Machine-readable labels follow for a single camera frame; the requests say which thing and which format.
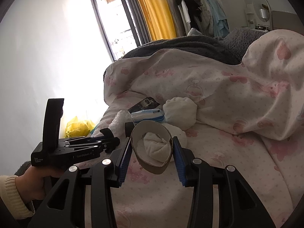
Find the blue and white package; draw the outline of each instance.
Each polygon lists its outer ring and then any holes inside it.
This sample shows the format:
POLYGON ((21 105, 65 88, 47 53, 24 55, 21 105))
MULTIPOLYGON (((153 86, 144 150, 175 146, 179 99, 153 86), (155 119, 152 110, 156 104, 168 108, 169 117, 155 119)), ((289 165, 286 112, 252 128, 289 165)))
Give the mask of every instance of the blue and white package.
POLYGON ((134 123, 140 123, 144 120, 150 120, 155 122, 163 122, 165 115, 161 109, 142 110, 131 113, 131 117, 134 123))

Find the gray blanket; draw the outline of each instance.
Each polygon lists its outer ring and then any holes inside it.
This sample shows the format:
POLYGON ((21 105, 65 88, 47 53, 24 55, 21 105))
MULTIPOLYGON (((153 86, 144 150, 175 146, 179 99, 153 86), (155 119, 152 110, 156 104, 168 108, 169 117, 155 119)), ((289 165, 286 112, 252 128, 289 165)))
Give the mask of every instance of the gray blanket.
POLYGON ((131 50, 123 58, 150 56, 160 49, 180 49, 215 59, 228 65, 238 65, 249 45, 266 32, 250 28, 235 29, 224 39, 204 35, 157 40, 131 50))

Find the lamp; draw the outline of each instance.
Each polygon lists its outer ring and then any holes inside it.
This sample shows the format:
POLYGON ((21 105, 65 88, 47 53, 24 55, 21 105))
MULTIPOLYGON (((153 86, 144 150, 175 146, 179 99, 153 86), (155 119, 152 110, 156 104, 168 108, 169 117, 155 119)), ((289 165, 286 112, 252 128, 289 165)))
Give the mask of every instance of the lamp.
POLYGON ((267 31, 267 24, 266 24, 266 20, 269 19, 269 12, 266 9, 260 9, 260 15, 261 17, 265 20, 265 27, 266 27, 266 31, 267 31))

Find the white towel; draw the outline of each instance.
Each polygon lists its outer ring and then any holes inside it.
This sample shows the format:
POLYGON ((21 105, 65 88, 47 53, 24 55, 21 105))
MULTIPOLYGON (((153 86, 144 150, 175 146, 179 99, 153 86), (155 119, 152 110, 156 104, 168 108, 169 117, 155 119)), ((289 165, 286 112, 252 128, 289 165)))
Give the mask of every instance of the white towel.
POLYGON ((185 3, 184 0, 181 1, 181 6, 183 8, 183 12, 184 12, 184 16, 185 16, 185 21, 187 23, 190 23, 191 20, 190 20, 190 16, 189 16, 189 13, 188 13, 188 8, 187 8, 187 5, 186 5, 186 3, 185 3))
MULTIPOLYGON (((162 125, 168 129, 172 138, 177 136, 181 147, 186 148, 187 137, 184 131, 167 123, 162 123, 162 125)), ((145 146, 147 155, 157 161, 165 162, 170 155, 169 143, 154 133, 147 133, 143 138, 143 144, 145 146)))
POLYGON ((196 122, 197 105, 188 97, 174 97, 163 105, 166 122, 185 131, 196 122))
POLYGON ((187 23, 186 20, 185 20, 184 11, 183 11, 183 7, 181 6, 181 4, 179 4, 177 7, 179 9, 181 19, 182 19, 184 27, 185 27, 185 31, 186 31, 186 33, 188 33, 191 29, 190 23, 187 23))

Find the window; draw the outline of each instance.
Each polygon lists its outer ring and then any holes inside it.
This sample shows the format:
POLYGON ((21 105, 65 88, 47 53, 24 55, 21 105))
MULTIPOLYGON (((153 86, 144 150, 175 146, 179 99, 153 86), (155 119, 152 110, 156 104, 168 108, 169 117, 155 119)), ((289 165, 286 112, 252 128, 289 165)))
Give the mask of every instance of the window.
POLYGON ((93 0, 113 60, 140 45, 127 0, 93 0))

